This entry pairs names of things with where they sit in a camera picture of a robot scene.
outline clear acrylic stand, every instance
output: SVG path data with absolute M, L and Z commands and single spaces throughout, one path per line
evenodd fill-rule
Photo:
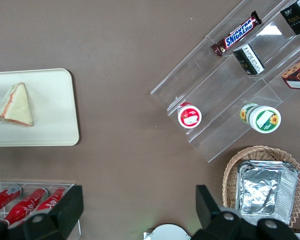
M 295 35 L 280 11 L 296 0 L 244 0 L 152 91 L 188 142 L 210 162 L 251 127 L 240 119 L 248 103 L 277 107 L 296 92 L 281 78 L 300 59 L 300 34 Z M 211 46 L 256 11 L 262 24 L 219 58 Z M 233 50 L 249 43 L 265 70 L 247 75 Z M 200 109 L 201 123 L 183 128 L 177 108 L 190 102 Z
M 0 193 L 4 191 L 5 189 L 9 187 L 13 187 L 15 185 L 19 185 L 22 188 L 22 194 L 18 196 L 15 200 L 11 201 L 9 204 L 7 204 L 4 208 L 0 209 L 0 220 L 3 220 L 9 213 L 9 211 L 12 209 L 14 205 L 16 205 L 18 202 L 20 202 L 25 197 L 29 196 L 34 190 L 37 188 L 45 188 L 48 190 L 49 195 L 51 195 L 55 190 L 57 190 L 61 186 L 65 186 L 68 189 L 70 189 L 74 184 L 59 184 L 59 183 L 27 183 L 27 182 L 0 182 Z M 18 225 L 18 222 L 11 225 L 11 227 L 15 227 Z M 68 240 L 78 240 L 81 236 L 81 228 L 80 228 L 80 221 L 78 220 L 77 224 L 74 226 L 72 232 L 70 233 Z

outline wicker basket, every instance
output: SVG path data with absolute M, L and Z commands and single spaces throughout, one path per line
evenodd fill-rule
M 226 166 L 222 182 L 222 198 L 223 205 L 228 208 L 236 206 L 236 188 L 237 188 L 237 166 L 246 160 L 270 160 L 289 162 L 300 171 L 299 163 L 291 157 L 289 153 L 278 148 L 267 146 L 248 147 L 238 152 Z M 294 195 L 293 209 L 291 213 L 289 227 L 292 228 L 300 213 L 300 179 L 298 179 L 296 191 Z

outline black box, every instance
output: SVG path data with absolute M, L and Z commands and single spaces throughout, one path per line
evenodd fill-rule
M 258 75 L 265 70 L 255 51 L 249 44 L 233 50 L 233 54 L 248 75 Z
M 300 34 L 300 0 L 280 11 L 295 34 Z

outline brown table surface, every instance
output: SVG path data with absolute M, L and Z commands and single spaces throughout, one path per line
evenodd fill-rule
M 211 163 L 150 95 L 239 2 L 1 0 L 0 72 L 69 70 L 80 141 L 0 147 L 0 181 L 82 185 L 82 239 L 140 240 L 164 223 L 193 235 L 196 185 L 221 204 L 226 164 L 245 147 L 280 148 L 300 163 L 300 91 L 278 107 L 276 132 L 251 130 Z

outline yogurt cup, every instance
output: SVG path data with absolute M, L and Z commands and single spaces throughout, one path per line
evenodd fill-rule
M 201 122 L 202 116 L 200 110 L 190 102 L 182 103 L 178 109 L 178 121 L 186 129 L 193 129 Z
M 242 117 L 244 115 L 243 111 L 246 111 L 245 121 Z M 262 134 L 272 133 L 281 123 L 281 115 L 278 110 L 270 106 L 260 106 L 255 103 L 244 106 L 240 111 L 240 117 L 243 122 L 249 124 L 254 130 Z

